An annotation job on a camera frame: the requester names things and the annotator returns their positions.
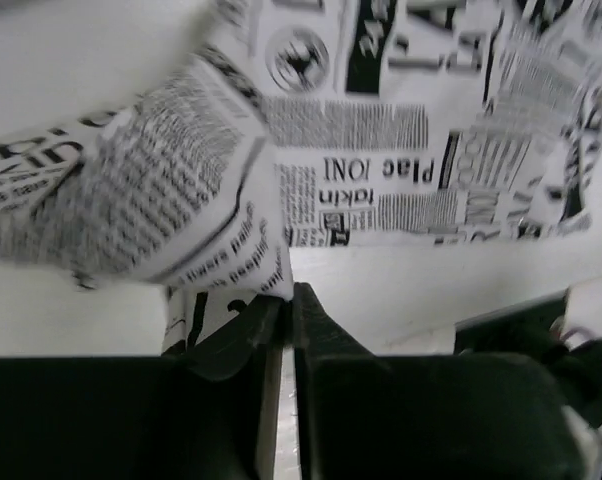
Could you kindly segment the newspaper print trousers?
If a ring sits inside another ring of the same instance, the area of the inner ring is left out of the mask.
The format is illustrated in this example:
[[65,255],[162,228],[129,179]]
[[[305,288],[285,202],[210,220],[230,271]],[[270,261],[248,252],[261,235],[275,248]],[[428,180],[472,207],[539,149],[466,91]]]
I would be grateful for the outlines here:
[[0,352],[308,282],[372,348],[602,275],[602,1],[0,1]]

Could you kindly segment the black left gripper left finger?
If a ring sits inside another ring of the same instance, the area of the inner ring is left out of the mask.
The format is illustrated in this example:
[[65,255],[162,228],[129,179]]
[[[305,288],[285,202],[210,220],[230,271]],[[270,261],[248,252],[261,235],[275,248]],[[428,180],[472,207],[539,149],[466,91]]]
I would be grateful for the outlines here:
[[284,304],[155,357],[0,358],[0,479],[270,479]]

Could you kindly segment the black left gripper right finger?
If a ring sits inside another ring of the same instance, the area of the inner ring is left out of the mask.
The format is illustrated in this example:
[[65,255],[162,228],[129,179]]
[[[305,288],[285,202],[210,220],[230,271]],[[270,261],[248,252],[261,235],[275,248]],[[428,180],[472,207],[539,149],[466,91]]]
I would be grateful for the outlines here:
[[305,479],[602,479],[602,436],[531,356],[376,355],[306,283],[291,326]]

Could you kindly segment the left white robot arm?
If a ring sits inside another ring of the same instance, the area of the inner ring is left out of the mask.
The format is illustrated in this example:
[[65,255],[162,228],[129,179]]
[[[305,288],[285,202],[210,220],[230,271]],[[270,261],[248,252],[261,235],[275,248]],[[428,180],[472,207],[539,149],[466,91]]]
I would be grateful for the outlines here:
[[156,357],[0,358],[0,479],[271,479],[283,351],[304,479],[602,479],[602,337],[568,298],[462,323],[446,354],[376,355],[324,310],[210,296]]

